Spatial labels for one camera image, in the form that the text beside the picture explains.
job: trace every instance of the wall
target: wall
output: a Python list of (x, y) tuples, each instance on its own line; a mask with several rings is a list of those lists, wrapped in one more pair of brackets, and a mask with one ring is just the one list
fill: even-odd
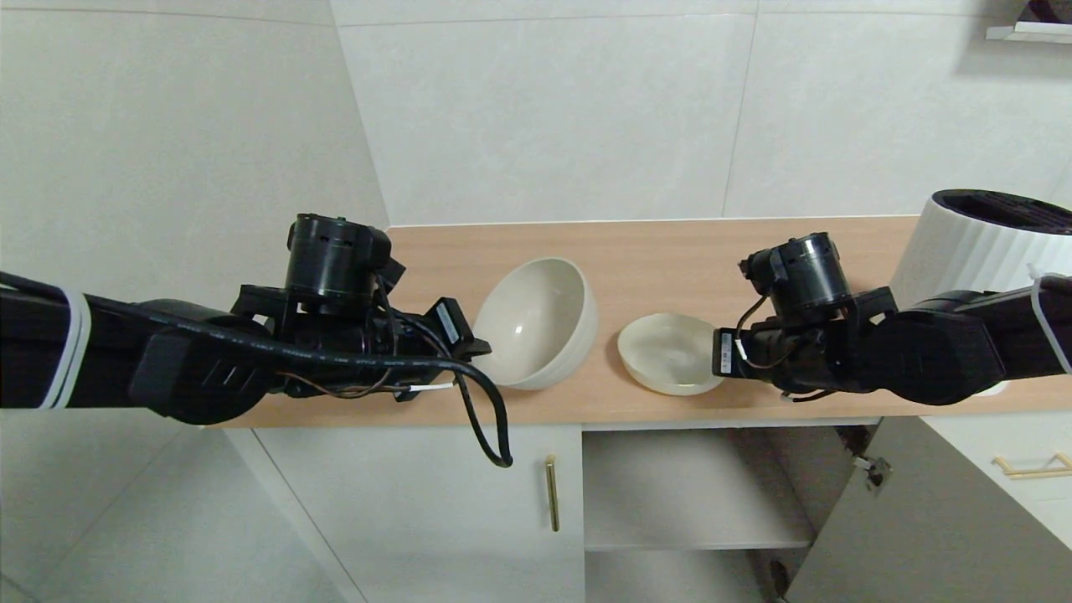
[[(4, 0), (0, 23), (4, 270), (226, 309), (282, 282), (295, 214), (386, 226), (326, 1)], [(222, 433), (123, 410), (4, 412), (0, 436), (5, 597), (332, 600)]]
[(983, 39), (1023, 5), (332, 1), (392, 225), (1072, 206), (1067, 47)]

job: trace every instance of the wooden countertop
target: wooden countertop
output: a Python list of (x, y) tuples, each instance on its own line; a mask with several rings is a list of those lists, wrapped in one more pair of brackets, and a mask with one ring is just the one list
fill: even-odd
[[(732, 326), (756, 299), (738, 262), (793, 236), (829, 231), (853, 291), (889, 284), (914, 223), (914, 217), (892, 217), (391, 229), (393, 255), (408, 267), (391, 303), (423, 312), (440, 296), (457, 297), (472, 324), (495, 283), (521, 263), (545, 255), (576, 262), (599, 305), (596, 344), (585, 364), (566, 381), (540, 392), (504, 391), (512, 424), (791, 423), (1072, 409), (1068, 394), (1072, 383), (1064, 377), (1013, 382), (999, 395), (952, 407), (915, 405), (889, 392), (836, 394), (793, 405), (779, 399), (771, 385), (740, 380), (726, 380), (701, 396), (664, 396), (634, 382), (617, 357), (619, 330), (653, 312), (675, 311), (715, 326)], [(771, 313), (761, 308), (756, 318)], [(483, 399), (477, 403), (480, 416), (490, 422), (490, 407)], [(450, 424), (466, 424), (457, 389), (427, 392), (404, 403), (387, 395), (366, 400), (295, 400), (272, 395), (222, 427)]]

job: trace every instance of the ceramic bowl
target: ceramic bowl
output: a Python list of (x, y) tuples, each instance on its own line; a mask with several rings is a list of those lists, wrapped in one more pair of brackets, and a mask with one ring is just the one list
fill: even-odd
[(711, 372), (715, 327), (693, 317), (650, 314), (617, 335), (625, 369), (641, 385), (671, 396), (710, 392), (723, 378)]
[(485, 299), (473, 333), (491, 354), (473, 358), (502, 387), (542, 389), (576, 371), (598, 325), (595, 297), (580, 268), (541, 258), (513, 269)]

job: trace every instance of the white cable tie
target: white cable tie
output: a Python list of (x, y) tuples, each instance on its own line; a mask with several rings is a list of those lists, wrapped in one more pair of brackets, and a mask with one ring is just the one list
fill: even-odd
[(1057, 362), (1060, 363), (1064, 372), (1072, 374), (1072, 364), (1069, 364), (1069, 358), (1064, 355), (1064, 350), (1061, 349), (1061, 342), (1057, 340), (1057, 335), (1054, 334), (1054, 329), (1049, 326), (1049, 321), (1042, 312), (1042, 304), (1039, 300), (1039, 293), (1042, 290), (1043, 277), (1068, 277), (1056, 273), (1039, 274), (1039, 271), (1031, 264), (1027, 265), (1027, 271), (1031, 276), (1031, 279), (1034, 280), (1034, 284), (1031, 285), (1031, 309), (1034, 311), (1034, 318), (1039, 321), (1039, 326), (1042, 327), (1042, 333), (1046, 336), (1046, 341), (1049, 342), (1049, 347), (1054, 349), (1054, 355), (1057, 356)]
[(411, 392), (429, 392), (432, 389), (449, 389), (455, 386), (453, 381), (448, 381), (446, 383), (429, 383), (428, 385), (411, 385)]
[(89, 302), (86, 300), (86, 295), (77, 292), (74, 292), (73, 295), (80, 318), (78, 321), (78, 341), (75, 344), (71, 364), (68, 366), (63, 388), (60, 391), (60, 397), (56, 400), (54, 409), (64, 409), (71, 400), (71, 394), (74, 393), (75, 383), (78, 381), (78, 371), (81, 370), (81, 362), (86, 357), (86, 348), (89, 347), (89, 333), (93, 327), (93, 315), (89, 311)]
[(747, 363), (748, 362), (748, 354), (744, 351), (744, 344), (741, 343), (741, 339), (734, 337), (733, 338), (733, 345), (738, 349), (738, 353), (741, 354), (741, 359)]
[(56, 406), (56, 400), (59, 398), (60, 392), (63, 389), (63, 384), (66, 381), (68, 370), (71, 368), (71, 358), (74, 356), (75, 348), (78, 345), (78, 336), (81, 333), (81, 312), (75, 306), (75, 299), (80, 297), (81, 294), (62, 286), (60, 291), (66, 297), (71, 320), (68, 323), (68, 337), (63, 343), (63, 351), (60, 353), (60, 359), (56, 363), (56, 370), (53, 372), (53, 382), (48, 386), (45, 398), (41, 400), (41, 406), (38, 407), (40, 409), (50, 409)]

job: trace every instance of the white cylindrical container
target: white cylindrical container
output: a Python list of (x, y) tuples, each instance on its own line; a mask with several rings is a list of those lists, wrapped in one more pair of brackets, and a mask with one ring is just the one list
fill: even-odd
[(1072, 211), (992, 191), (939, 191), (923, 208), (890, 289), (905, 310), (948, 291), (1028, 286), (1028, 264), (1072, 275)]

